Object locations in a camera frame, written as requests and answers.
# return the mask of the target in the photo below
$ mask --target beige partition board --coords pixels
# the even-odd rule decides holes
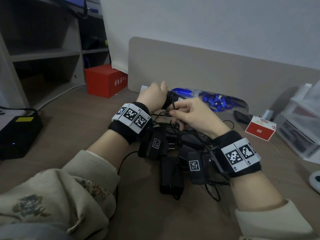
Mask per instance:
[[[195,88],[244,100],[249,112],[279,112],[299,85],[315,84],[320,70],[225,52],[133,37],[128,87],[165,80],[169,89]]]

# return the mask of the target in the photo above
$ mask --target red box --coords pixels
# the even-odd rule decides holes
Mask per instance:
[[[274,122],[253,116],[250,124],[246,128],[246,132],[268,141],[275,133],[277,125]]]
[[[85,69],[87,91],[90,94],[110,98],[128,86],[128,75],[110,64]]]

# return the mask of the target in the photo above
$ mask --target gray shelving unit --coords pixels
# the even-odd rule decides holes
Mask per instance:
[[[1,106],[38,108],[86,83],[83,57],[109,63],[108,48],[81,46],[80,33],[106,39],[100,14],[78,20],[50,0],[0,0],[0,13]]]

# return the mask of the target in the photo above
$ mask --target wristband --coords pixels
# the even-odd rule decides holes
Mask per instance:
[[[218,146],[215,154],[220,166],[231,178],[261,170],[261,157],[253,149],[247,138],[242,138],[234,130],[217,137],[212,144]]]
[[[151,124],[151,116],[146,105],[133,102],[124,104],[112,117],[109,129],[123,136],[126,141],[132,144],[137,137],[143,137]]]

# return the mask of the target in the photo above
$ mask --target sleeve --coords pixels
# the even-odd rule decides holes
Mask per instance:
[[[102,239],[116,208],[116,169],[80,151],[62,169],[48,169],[0,195],[0,225],[58,223],[74,239]]]
[[[290,200],[281,208],[261,211],[235,211],[245,238],[319,239],[309,223]]]

